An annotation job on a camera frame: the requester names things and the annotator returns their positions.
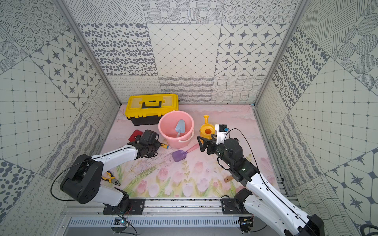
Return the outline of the light blue trowel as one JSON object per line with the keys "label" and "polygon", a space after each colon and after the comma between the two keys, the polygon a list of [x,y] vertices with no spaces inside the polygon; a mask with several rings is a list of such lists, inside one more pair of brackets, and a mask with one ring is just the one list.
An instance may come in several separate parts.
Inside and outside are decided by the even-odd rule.
{"label": "light blue trowel", "polygon": [[186,132],[186,123],[184,120],[181,119],[178,121],[175,127],[175,131],[177,132],[177,135],[176,135],[177,138]]}

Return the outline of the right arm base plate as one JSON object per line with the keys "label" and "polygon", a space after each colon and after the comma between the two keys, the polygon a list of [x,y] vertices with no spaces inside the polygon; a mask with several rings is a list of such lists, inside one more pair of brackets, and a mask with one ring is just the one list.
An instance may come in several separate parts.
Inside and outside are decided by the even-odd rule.
{"label": "right arm base plate", "polygon": [[220,199],[223,214],[250,214],[244,208],[244,205],[237,199],[222,198]]}

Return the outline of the red shovel wooden handle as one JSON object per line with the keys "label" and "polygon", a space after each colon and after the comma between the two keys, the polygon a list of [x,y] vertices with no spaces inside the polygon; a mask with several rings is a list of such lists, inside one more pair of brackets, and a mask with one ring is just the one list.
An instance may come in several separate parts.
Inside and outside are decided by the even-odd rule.
{"label": "red shovel wooden handle", "polygon": [[140,130],[135,130],[131,136],[129,137],[129,141],[130,142],[134,142],[136,141],[136,138],[137,136],[142,136],[143,135],[143,131],[140,131]]}

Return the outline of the purple shovel pink handle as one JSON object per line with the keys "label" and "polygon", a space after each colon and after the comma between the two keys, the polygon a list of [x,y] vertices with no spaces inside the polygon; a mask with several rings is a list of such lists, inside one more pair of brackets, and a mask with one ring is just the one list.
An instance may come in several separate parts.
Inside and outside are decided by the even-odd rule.
{"label": "purple shovel pink handle", "polygon": [[199,144],[196,144],[192,147],[190,147],[188,150],[184,151],[184,150],[177,150],[175,152],[173,152],[171,154],[174,162],[180,162],[182,160],[184,160],[186,157],[187,157],[187,154],[198,149],[199,148]]}

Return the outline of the pink plastic bucket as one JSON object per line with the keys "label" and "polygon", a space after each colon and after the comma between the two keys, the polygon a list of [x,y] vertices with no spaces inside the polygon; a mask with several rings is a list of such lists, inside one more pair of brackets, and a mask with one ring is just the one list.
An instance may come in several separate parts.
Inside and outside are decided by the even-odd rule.
{"label": "pink plastic bucket", "polygon": [[160,119],[158,130],[171,148],[186,147],[194,137],[194,119],[184,111],[172,111]]}

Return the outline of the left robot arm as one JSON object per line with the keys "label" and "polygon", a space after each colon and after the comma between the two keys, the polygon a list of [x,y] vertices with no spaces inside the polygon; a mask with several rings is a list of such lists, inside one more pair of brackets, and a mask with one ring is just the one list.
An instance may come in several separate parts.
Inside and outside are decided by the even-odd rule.
{"label": "left robot arm", "polygon": [[125,212],[129,207],[129,195],[117,188],[101,185],[104,174],[123,163],[157,155],[162,146],[158,134],[146,130],[121,148],[100,155],[80,155],[67,170],[60,189],[80,204],[97,202]]}

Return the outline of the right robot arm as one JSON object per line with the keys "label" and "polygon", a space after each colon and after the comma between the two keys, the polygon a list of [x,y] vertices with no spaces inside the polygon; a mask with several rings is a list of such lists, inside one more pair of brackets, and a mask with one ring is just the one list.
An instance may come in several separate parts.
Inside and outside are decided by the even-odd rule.
{"label": "right robot arm", "polygon": [[273,187],[260,170],[246,159],[243,149],[236,138],[217,143],[197,138],[201,152],[216,154],[227,165],[232,177],[244,188],[235,198],[244,206],[245,211],[257,216],[280,236],[323,236],[325,226],[316,214],[310,216],[289,201]]}

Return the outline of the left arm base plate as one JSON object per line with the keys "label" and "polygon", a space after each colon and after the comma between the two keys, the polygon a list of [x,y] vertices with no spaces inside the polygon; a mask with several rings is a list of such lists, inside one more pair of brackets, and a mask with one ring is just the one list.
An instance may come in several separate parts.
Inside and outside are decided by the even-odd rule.
{"label": "left arm base plate", "polygon": [[122,200],[118,206],[111,206],[108,204],[105,204],[103,214],[104,215],[112,215],[112,214],[118,214],[118,215],[142,215],[144,206],[145,206],[145,199],[142,198],[132,198],[132,199],[126,199]]}

